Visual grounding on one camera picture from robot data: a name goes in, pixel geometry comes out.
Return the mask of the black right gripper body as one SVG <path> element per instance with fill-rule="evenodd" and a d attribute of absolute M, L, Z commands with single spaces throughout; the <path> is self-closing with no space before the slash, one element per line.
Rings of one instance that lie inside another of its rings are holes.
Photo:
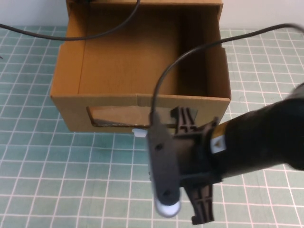
<path fill-rule="evenodd" d="M 215 155 L 225 150 L 225 138 L 221 134 L 213 137 L 218 127 L 218 118 L 197 127 L 201 137 L 174 137 L 177 148 L 180 185 L 212 185 L 222 181 Z"/>

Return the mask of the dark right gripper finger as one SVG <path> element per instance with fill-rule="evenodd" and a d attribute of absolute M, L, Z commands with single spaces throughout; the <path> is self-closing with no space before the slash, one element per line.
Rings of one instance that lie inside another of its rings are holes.
<path fill-rule="evenodd" d="M 175 107 L 171 110 L 171 117 L 175 119 L 175 132 L 173 137 L 201 137 L 202 133 L 194 122 L 187 107 Z"/>
<path fill-rule="evenodd" d="M 184 189 L 194 210 L 192 224 L 202 225 L 213 222 L 213 185 L 190 185 L 185 186 Z"/>

